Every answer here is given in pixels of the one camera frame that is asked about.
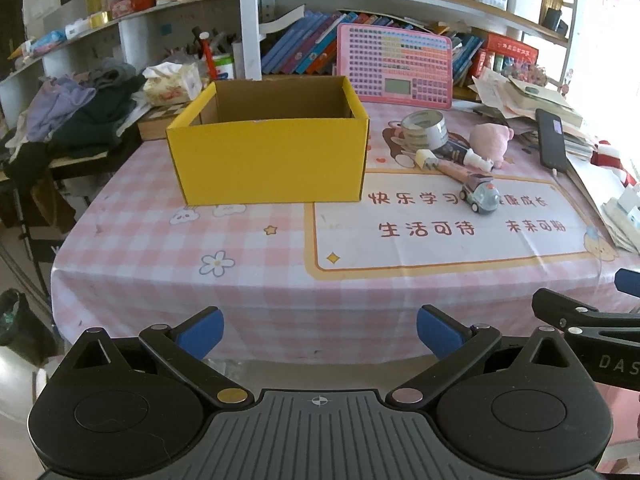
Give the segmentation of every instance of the trash bin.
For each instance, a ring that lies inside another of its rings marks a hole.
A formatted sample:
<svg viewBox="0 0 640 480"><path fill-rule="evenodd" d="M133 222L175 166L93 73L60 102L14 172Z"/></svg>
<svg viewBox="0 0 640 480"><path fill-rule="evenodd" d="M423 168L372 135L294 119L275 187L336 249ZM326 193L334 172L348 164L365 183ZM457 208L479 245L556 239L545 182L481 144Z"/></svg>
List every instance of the trash bin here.
<svg viewBox="0 0 640 480"><path fill-rule="evenodd" d="M57 353L53 334L31 311L27 297L14 288L0 294L0 346L37 367Z"/></svg>

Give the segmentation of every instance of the pink checkered tablecloth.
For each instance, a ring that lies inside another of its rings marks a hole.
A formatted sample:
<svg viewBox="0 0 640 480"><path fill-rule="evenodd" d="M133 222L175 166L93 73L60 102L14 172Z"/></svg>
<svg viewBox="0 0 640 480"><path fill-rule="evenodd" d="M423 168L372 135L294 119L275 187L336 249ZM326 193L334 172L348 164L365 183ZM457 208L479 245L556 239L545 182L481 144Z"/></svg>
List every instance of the pink checkered tablecloth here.
<svg viewBox="0 0 640 480"><path fill-rule="evenodd" d="M371 118L368 170L397 167L383 139L389 121L416 108L366 105ZM475 114L446 112L463 134ZM538 154L510 142L497 174L550 179ZM210 182L230 174L210 167ZM562 185L604 228L565 176ZM507 335L540 324L530 298L541 286L628 311L636 301L612 284L620 267L640 260L622 251L613 262L588 257L490 270L322 280L305 267L305 205L184 208L164 140L146 142L104 187L63 244L54 264L54 318L73 342L88 327L114 337L153 323L176 325L208 305L225 317L218 358L304 364L380 363L427 353L415 331L417 309L434 304L460 322L487 322Z"/></svg>

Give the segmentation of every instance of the toy car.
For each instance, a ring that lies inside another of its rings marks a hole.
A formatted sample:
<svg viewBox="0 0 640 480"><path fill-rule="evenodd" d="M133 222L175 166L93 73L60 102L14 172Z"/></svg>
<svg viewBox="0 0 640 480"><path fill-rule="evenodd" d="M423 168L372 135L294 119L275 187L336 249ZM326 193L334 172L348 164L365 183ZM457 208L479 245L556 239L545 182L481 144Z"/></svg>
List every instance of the toy car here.
<svg viewBox="0 0 640 480"><path fill-rule="evenodd" d="M491 213L498 209L500 193L493 184L494 178L480 173L470 174L460 191L460 198L471 204L475 213Z"/></svg>

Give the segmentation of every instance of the printed star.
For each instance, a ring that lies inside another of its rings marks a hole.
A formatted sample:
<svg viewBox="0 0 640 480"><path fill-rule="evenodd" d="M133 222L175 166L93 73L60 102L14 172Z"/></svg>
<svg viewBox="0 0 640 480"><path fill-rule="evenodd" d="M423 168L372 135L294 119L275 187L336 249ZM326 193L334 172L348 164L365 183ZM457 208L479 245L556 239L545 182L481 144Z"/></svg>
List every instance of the printed star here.
<svg viewBox="0 0 640 480"><path fill-rule="evenodd" d="M329 256L327 256L326 259L335 265L335 263L340 259L340 256L338 256L336 253L331 253L329 254Z"/></svg>

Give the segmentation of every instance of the purple clothing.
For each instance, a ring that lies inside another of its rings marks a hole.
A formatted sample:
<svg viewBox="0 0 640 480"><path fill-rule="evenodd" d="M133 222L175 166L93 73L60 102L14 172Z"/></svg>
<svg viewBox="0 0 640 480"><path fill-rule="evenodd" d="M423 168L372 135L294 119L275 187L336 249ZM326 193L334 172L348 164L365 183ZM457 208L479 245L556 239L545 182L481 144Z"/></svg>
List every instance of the purple clothing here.
<svg viewBox="0 0 640 480"><path fill-rule="evenodd" d="M27 139L45 142L94 96L95 88L84 88L67 76L45 81L27 111Z"/></svg>

